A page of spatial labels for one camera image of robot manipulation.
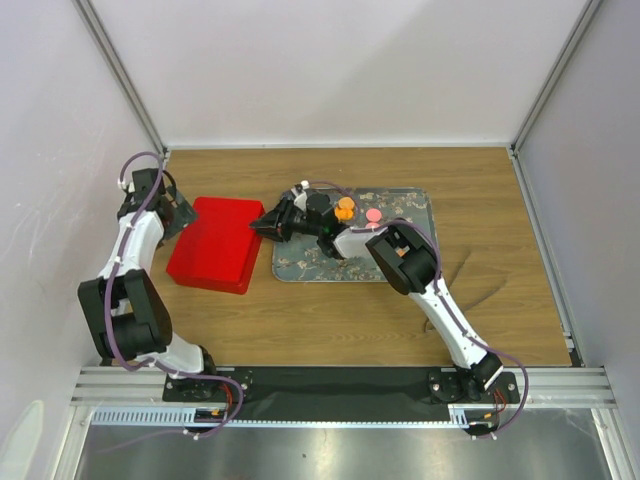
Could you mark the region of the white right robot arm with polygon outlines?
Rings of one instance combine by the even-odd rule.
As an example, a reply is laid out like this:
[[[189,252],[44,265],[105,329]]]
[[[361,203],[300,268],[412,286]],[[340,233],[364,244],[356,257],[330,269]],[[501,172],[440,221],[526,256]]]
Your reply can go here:
[[[388,284],[413,300],[435,327],[461,375],[462,394],[474,402],[486,400],[496,390],[503,363],[454,301],[431,235],[404,218],[358,227],[354,224],[357,210],[352,195],[344,192],[334,201],[302,181],[249,227],[258,236],[280,243],[295,234],[312,236],[323,254],[336,260],[372,259]]]

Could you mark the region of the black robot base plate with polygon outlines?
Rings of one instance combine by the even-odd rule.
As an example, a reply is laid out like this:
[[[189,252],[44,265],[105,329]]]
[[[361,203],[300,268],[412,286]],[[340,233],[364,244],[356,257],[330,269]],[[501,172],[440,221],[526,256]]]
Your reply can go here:
[[[239,420],[436,421],[451,404],[488,411],[520,401],[510,372],[485,393],[452,367],[235,367],[218,374],[241,385]]]

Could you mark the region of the red box lid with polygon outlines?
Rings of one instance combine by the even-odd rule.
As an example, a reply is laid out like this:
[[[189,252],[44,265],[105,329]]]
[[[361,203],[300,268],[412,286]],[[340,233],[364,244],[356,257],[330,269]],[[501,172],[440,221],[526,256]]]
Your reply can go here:
[[[261,245],[250,223],[265,213],[263,204],[201,196],[193,207],[198,218],[181,233],[166,272],[181,286],[245,294]]]

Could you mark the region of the red cookie box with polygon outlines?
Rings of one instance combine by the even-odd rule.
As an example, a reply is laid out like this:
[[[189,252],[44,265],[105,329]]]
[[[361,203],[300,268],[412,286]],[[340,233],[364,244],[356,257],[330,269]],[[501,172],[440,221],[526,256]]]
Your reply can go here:
[[[243,295],[260,248],[255,235],[225,239],[183,234],[166,268],[181,286]]]

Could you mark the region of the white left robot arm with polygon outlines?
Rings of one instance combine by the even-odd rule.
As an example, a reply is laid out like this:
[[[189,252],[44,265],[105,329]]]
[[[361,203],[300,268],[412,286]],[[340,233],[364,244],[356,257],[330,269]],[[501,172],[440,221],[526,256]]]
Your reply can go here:
[[[150,271],[156,250],[194,223],[197,213],[159,168],[132,173],[117,212],[118,236],[107,263],[82,282],[78,299],[100,358],[127,368],[163,367],[198,400],[213,398],[220,377],[211,355],[174,332]]]

